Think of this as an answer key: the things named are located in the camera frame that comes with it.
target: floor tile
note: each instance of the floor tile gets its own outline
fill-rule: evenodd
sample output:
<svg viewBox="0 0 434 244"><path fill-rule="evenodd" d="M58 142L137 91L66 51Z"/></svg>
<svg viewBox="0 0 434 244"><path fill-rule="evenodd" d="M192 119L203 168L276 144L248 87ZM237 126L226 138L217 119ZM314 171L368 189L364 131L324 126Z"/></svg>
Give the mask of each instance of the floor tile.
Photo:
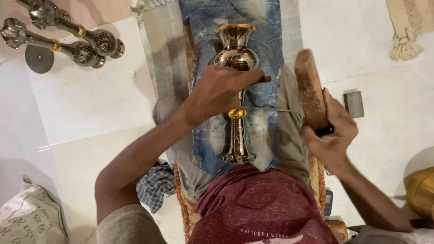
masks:
<svg viewBox="0 0 434 244"><path fill-rule="evenodd" d="M0 65L0 156L48 146L23 56Z"/></svg>
<svg viewBox="0 0 434 244"><path fill-rule="evenodd" d="M303 45L313 50L323 84L434 59L434 33L418 36L425 48L418 58L389 59L395 31L386 1L299 1L299 12Z"/></svg>
<svg viewBox="0 0 434 244"><path fill-rule="evenodd" d="M49 145L153 122L155 95L137 24L125 19L98 28L124 42L124 56L107 57L102 68L94 69L55 53L48 73L28 69ZM69 36L60 41L76 40Z"/></svg>
<svg viewBox="0 0 434 244"><path fill-rule="evenodd" d="M0 64L0 205L19 193L21 175L59 201L51 156L23 56Z"/></svg>
<svg viewBox="0 0 434 244"><path fill-rule="evenodd" d="M434 61L425 61L324 85L341 103L344 93L362 92L365 116L355 119L359 134L348 156L368 180L413 217L405 204L404 178L432 166L432 67ZM332 215L341 216L347 226L363 224L336 176L326 176L325 182L334 193Z"/></svg>
<svg viewBox="0 0 434 244"><path fill-rule="evenodd" d="M96 177L126 146L154 126L142 125L51 146L71 243L96 243Z"/></svg>
<svg viewBox="0 0 434 244"><path fill-rule="evenodd" d="M151 212L148 206L142 206ZM176 195L164 196L164 202L160 210L151 214L160 228L164 240L169 244L184 244L184 225L182 224L181 206Z"/></svg>

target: polished metal vase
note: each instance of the polished metal vase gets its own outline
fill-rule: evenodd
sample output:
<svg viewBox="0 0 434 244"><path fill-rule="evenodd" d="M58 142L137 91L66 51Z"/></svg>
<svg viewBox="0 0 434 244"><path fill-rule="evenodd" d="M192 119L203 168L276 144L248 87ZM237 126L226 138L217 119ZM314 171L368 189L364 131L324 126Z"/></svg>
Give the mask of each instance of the polished metal vase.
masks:
<svg viewBox="0 0 434 244"><path fill-rule="evenodd" d="M254 31L255 27L247 24L233 24L218 28L215 32L224 48L215 57L214 65L232 67L240 71L257 69L258 56L246 47ZM243 89L239 94L241 106L244 106L245 93L246 90ZM228 115L231 118L230 146L229 151L222 155L222 159L236 165L252 163L256 154L247 149L244 130L244 118L247 115L247 110L231 109Z"/></svg>
<svg viewBox="0 0 434 244"><path fill-rule="evenodd" d="M115 38L108 30L86 30L82 25L71 22L66 10L59 9L50 0L12 0L29 11L34 26L44 30L47 26L54 26L83 38L92 46L97 54L110 56L114 59L122 57L125 52L124 43Z"/></svg>
<svg viewBox="0 0 434 244"><path fill-rule="evenodd" d="M17 18L4 20L1 36L6 44L18 49L22 44L41 46L68 55L73 62L82 67L101 68L105 63L105 57L98 55L86 42L74 42L72 44L60 43L56 39L48 39L31 31Z"/></svg>

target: wooden mallet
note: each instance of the wooden mallet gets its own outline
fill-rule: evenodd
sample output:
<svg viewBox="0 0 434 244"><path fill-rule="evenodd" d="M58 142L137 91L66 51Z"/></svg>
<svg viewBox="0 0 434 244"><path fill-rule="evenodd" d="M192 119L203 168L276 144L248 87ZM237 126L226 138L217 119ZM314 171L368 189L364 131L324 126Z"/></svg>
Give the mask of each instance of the wooden mallet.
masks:
<svg viewBox="0 0 434 244"><path fill-rule="evenodd" d="M316 69L315 59L310 49L297 54L295 73L298 95L303 107L304 123L309 125L318 136L333 133L333 126L327 119L327 111L322 96L321 81Z"/></svg>

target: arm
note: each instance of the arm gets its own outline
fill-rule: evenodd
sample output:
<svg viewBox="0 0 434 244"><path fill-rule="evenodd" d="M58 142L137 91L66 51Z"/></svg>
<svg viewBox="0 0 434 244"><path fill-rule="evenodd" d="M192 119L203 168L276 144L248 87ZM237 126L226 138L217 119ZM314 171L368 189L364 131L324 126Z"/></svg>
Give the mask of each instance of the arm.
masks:
<svg viewBox="0 0 434 244"><path fill-rule="evenodd" d="M264 73L257 69L240 72L208 67L188 99L171 116L131 143L99 173L95 183L98 224L119 208L140 204L136 184L161 153L209 117L238 107L241 89L262 81Z"/></svg>
<svg viewBox="0 0 434 244"><path fill-rule="evenodd" d="M411 232L408 218L378 188L360 174L346 157L346 149L356 137L357 125L345 108L324 88L327 117L335 126L333 134L321 138L312 128L302 128L307 148L324 166L336 174L367 225L378 229Z"/></svg>

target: vase neck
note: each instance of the vase neck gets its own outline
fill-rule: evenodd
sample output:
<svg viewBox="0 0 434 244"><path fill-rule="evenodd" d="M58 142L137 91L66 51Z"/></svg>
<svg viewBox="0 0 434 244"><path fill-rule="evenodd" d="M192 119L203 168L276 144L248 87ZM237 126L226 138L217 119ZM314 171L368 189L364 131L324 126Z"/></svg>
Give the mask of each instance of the vase neck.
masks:
<svg viewBox="0 0 434 244"><path fill-rule="evenodd" d="M225 48L246 47L253 30L248 28L228 28L217 33Z"/></svg>

